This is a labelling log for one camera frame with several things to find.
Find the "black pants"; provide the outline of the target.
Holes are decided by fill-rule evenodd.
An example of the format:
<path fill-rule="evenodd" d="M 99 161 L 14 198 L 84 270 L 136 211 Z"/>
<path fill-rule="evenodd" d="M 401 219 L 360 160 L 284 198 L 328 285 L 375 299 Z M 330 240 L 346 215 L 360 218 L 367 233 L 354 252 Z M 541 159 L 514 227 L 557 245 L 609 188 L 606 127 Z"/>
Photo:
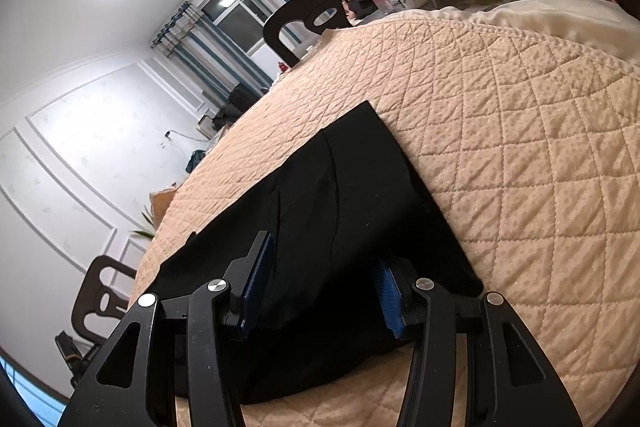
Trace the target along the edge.
<path fill-rule="evenodd" d="M 430 191 L 373 107 L 321 129 L 160 266 L 151 291 L 188 295 L 274 239 L 268 283 L 247 330 L 226 349 L 243 404 L 335 381 L 395 350 L 380 303 L 385 269 L 454 295 L 483 283 Z"/>

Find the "green potted plant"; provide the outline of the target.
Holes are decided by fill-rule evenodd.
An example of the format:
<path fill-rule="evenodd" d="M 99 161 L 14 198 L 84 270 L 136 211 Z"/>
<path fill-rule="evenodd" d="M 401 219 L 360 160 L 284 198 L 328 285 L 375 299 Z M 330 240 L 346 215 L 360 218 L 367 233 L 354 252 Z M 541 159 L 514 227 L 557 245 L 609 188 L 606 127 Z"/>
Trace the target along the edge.
<path fill-rule="evenodd" d="M 139 227 L 135 230 L 132 230 L 131 233 L 134 234 L 135 236 L 140 236 L 140 237 L 143 237 L 144 239 L 149 239 L 149 241 L 152 241 L 152 239 L 154 239 L 156 234 L 156 225 L 154 222 L 152 212 L 151 210 L 149 210 L 148 207 L 144 206 L 141 216 L 143 218 L 144 225 L 142 225 L 142 227 Z"/>

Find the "beige quilted bedspread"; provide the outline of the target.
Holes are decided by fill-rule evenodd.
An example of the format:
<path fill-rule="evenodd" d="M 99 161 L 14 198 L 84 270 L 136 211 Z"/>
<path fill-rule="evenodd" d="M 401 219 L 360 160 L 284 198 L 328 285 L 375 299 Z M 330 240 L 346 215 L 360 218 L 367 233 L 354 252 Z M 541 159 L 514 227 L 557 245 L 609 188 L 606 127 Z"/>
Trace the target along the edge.
<path fill-rule="evenodd" d="M 639 64 L 406 11 L 324 34 L 179 188 L 134 292 L 316 132 L 369 102 L 587 426 L 639 421 Z"/>

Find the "white pillow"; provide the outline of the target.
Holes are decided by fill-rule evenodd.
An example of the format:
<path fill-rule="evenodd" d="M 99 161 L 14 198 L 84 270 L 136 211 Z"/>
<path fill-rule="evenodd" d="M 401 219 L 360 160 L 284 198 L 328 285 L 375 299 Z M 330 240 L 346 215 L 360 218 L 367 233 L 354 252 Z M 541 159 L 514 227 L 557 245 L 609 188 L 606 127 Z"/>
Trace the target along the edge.
<path fill-rule="evenodd" d="M 589 46 L 634 66 L 639 64 L 639 21 L 605 0 L 521 0 L 485 11 L 447 6 L 428 14 L 538 32 Z"/>

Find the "window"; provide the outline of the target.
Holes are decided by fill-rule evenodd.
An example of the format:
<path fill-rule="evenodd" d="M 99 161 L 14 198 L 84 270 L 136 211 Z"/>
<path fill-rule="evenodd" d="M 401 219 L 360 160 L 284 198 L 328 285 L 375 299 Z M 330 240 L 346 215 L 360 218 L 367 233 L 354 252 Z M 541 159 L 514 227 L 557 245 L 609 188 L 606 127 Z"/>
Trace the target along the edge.
<path fill-rule="evenodd" d="M 208 0 L 203 12 L 246 54 L 264 44 L 262 28 L 269 13 L 252 0 Z"/>

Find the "dark chair near window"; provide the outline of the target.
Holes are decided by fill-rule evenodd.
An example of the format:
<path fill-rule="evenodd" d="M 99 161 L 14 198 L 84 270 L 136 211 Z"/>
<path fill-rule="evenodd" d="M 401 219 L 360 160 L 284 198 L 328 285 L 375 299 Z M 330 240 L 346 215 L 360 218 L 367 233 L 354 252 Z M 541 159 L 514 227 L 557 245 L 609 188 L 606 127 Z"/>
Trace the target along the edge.
<path fill-rule="evenodd" d="M 304 27 L 321 36 L 327 29 L 352 26 L 343 8 L 342 0 L 290 0 L 280 6 L 262 28 L 262 36 L 270 49 L 293 68 L 299 58 L 282 42 L 281 29 L 289 23 L 301 22 Z"/>

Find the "blue striped curtains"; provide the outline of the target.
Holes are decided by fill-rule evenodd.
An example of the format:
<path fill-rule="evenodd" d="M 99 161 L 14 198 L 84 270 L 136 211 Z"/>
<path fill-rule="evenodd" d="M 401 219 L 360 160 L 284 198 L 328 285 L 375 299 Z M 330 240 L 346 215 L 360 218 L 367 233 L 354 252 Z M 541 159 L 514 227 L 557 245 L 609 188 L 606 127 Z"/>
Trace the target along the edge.
<path fill-rule="evenodd" d="M 262 95 L 282 62 L 265 42 L 268 18 L 291 0 L 186 0 L 166 20 L 151 46 L 219 107 L 237 87 Z"/>

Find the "dark chair by wall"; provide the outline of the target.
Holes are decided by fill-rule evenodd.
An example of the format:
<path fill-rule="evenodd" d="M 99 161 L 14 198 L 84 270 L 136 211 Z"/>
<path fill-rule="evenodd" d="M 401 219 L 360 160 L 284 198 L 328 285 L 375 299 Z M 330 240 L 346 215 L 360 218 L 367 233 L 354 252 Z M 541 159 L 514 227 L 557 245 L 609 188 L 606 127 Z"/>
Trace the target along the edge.
<path fill-rule="evenodd" d="M 93 345 L 102 346 L 106 338 L 90 331 L 85 319 L 90 314 L 121 320 L 128 308 L 129 300 L 116 293 L 101 280 L 103 271 L 111 269 L 133 280 L 137 272 L 110 256 L 98 256 L 92 260 L 80 285 L 70 323 L 76 333 Z"/>

